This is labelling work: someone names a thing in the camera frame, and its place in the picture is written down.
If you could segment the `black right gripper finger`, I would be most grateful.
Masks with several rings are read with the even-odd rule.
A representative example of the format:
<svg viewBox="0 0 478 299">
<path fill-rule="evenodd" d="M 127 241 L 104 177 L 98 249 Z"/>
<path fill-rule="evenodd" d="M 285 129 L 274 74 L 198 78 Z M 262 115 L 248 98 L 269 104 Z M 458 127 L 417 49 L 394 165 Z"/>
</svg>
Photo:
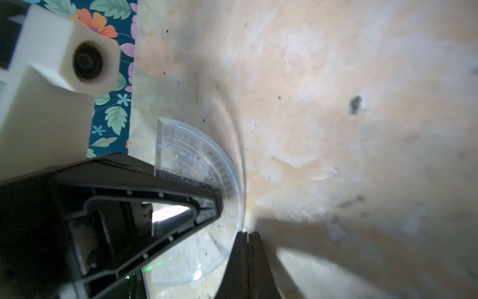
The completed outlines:
<svg viewBox="0 0 478 299">
<path fill-rule="evenodd" d="M 156 176 L 154 166 L 124 153 L 44 168 L 1 182 L 2 217 L 80 213 L 91 197 L 190 204 L 222 213 L 220 193 Z"/>
<path fill-rule="evenodd" d="M 60 299 L 119 299 L 136 274 L 152 284 L 188 284 L 224 261 L 220 201 L 87 201 L 62 211 L 71 282 Z"/>
<path fill-rule="evenodd" d="M 215 299 L 248 298 L 248 234 L 236 235 L 224 277 Z"/>
<path fill-rule="evenodd" d="M 258 232 L 248 235 L 248 297 L 249 299 L 281 298 Z"/>
</svg>

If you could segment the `clear plastic protractor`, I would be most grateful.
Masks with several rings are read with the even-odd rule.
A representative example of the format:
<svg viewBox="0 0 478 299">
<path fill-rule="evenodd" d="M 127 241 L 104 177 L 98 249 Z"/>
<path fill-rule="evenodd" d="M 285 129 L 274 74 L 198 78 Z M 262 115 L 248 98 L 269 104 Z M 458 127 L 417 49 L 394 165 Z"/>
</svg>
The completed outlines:
<svg viewBox="0 0 478 299">
<path fill-rule="evenodd" d="M 156 176 L 220 193 L 221 216 L 145 267 L 162 287 L 188 284 L 218 269 L 230 257 L 245 214 L 243 186 L 230 158 L 204 132 L 178 120 L 158 118 Z"/>
</svg>

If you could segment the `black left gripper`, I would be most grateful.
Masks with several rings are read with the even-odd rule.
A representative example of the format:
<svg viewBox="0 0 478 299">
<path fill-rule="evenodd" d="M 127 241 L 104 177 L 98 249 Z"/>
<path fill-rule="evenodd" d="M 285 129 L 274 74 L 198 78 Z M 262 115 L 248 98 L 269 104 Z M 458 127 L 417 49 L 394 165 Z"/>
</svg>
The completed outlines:
<svg viewBox="0 0 478 299">
<path fill-rule="evenodd" d="M 67 254 L 56 184 L 86 186 L 88 175 L 33 175 L 1 182 L 1 298 L 87 299 L 88 287 Z"/>
</svg>

